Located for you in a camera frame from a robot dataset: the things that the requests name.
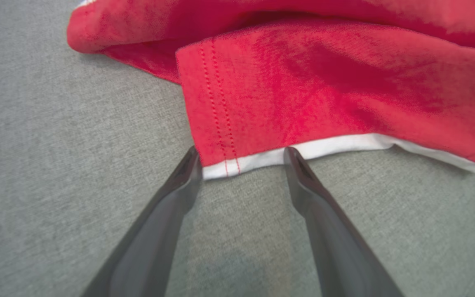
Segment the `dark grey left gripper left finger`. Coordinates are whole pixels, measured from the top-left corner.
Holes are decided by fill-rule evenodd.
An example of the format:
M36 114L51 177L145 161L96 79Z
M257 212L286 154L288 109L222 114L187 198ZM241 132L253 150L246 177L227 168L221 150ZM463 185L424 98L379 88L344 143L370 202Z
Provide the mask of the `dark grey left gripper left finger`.
M184 217L203 182L198 151L179 164L113 249L84 297L163 297Z

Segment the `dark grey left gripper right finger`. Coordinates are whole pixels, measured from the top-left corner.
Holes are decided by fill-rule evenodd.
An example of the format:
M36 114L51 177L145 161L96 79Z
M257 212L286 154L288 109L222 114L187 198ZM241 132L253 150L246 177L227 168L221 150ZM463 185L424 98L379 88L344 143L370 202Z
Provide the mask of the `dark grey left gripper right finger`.
M283 161L294 208L305 219L323 297L402 297L372 249L294 147Z

